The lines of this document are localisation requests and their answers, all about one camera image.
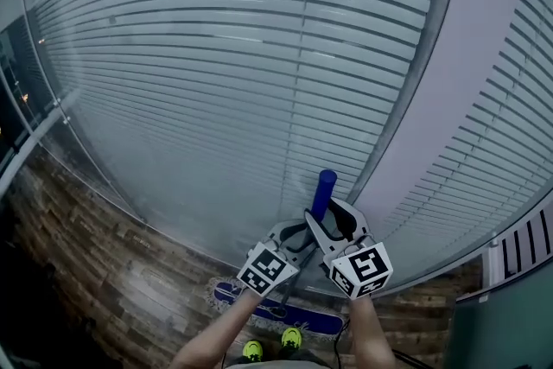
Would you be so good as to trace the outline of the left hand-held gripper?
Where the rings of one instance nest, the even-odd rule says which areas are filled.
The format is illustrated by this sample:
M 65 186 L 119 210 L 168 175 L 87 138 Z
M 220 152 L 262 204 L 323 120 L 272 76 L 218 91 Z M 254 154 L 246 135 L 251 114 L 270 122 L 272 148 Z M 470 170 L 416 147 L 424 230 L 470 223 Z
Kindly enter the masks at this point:
M 276 249 L 284 249 L 287 261 Z M 290 219 L 274 225 L 249 252 L 237 279 L 259 296 L 267 296 L 274 288 L 299 273 L 316 252 L 315 240 L 308 240 L 308 225 L 303 219 Z

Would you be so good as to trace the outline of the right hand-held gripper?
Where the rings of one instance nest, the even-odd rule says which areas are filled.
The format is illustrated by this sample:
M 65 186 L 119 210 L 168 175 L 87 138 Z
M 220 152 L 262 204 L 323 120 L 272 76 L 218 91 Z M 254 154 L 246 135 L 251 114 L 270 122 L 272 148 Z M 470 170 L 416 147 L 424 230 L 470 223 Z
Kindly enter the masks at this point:
M 332 237 L 309 210 L 304 211 L 304 219 L 323 252 L 329 280 L 350 300 L 382 289 L 390 280 L 393 268 L 384 244 L 376 243 L 368 235 L 364 214 L 337 198 L 329 201 L 329 210 L 341 238 Z

